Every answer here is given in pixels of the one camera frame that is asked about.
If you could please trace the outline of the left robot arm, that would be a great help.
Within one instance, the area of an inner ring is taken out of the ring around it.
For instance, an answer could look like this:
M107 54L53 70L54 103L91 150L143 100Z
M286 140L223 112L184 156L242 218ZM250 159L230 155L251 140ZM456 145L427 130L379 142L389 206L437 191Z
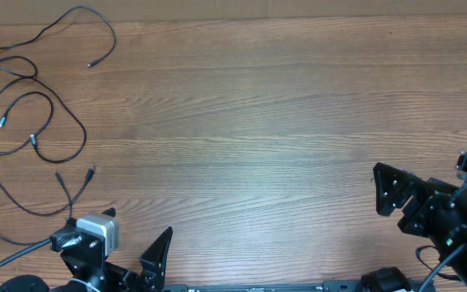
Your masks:
M70 219L53 232L45 244L60 255L71 276L58 286L25 274L0 285L0 292L155 292L165 286L165 270L173 228L167 227L139 256L138 272L108 261L118 249L120 225L116 210L89 213Z

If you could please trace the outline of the black USB cable thin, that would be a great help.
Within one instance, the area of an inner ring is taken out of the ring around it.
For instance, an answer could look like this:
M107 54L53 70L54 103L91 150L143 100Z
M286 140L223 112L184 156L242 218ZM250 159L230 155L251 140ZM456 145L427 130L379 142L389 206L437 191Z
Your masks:
M95 67L96 65L98 65L100 62L104 61L108 56L110 56L114 52L114 50L116 48L116 45L118 43L118 38L117 38L117 34L116 34L114 28L112 27L111 23L99 11L91 8L90 6L83 6L83 5L73 6L72 8L70 8L66 12L64 12L61 16L59 16L50 25L42 28L33 38L31 38L29 40L26 40L26 41L22 41L20 43L15 43L15 44L12 44L12 45L0 46L0 51L2 51L2 52L3 51L8 51L10 49L15 49L17 47L30 45L30 44L38 41L48 30L50 30L55 25L59 24L70 13L72 13L74 11L77 11L77 10L85 10L85 11L91 12L96 17L98 17L108 27L108 29L111 32L113 44L111 45L109 51L107 53L103 54L101 57L95 59L94 61L91 61L87 65L88 68ZM11 56L8 56L8 57L0 58L0 63L1 62L6 62L6 61L9 61L9 60L13 60L13 59L21 59L21 60L24 60L25 62L27 62L29 65L32 66L33 73L31 75L20 74L20 73L17 73L16 71L13 71L11 69L8 69L8 68L2 67L2 66L0 66L0 71L6 72L7 74L17 76L18 78L24 78L24 79L33 79L33 78L36 78L38 76L38 69L36 67L36 64L32 60L30 60L28 58L25 58L24 56L11 55Z

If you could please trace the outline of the black audio cable thin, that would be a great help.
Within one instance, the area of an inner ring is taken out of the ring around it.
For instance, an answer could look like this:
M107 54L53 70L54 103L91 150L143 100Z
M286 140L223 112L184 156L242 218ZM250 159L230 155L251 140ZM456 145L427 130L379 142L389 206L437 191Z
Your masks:
M49 192L37 189L30 190L27 195L12 195L10 191L0 181L1 193L18 209L22 212L27 213L29 216L34 217L56 217L60 216L64 212L68 212L68 217L75 215L74 208L79 203L84 191L88 187L89 183L93 180L95 174L97 174L97 167L93 165L88 169L84 178L83 184L80 189L73 195L69 192L61 174L55 173L56 179L62 188L64 198L54 197L56 192L50 194ZM7 237L5 234L0 232L0 241L18 247L28 247L36 242L19 242L12 238Z

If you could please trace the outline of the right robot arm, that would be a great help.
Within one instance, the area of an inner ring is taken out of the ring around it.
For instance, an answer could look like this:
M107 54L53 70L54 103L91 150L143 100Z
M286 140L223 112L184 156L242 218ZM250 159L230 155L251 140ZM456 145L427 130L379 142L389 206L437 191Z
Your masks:
M430 239L439 260L467 286L467 171L459 187L436 178L424 181L380 162L373 173L377 213L388 217L400 208L401 232Z

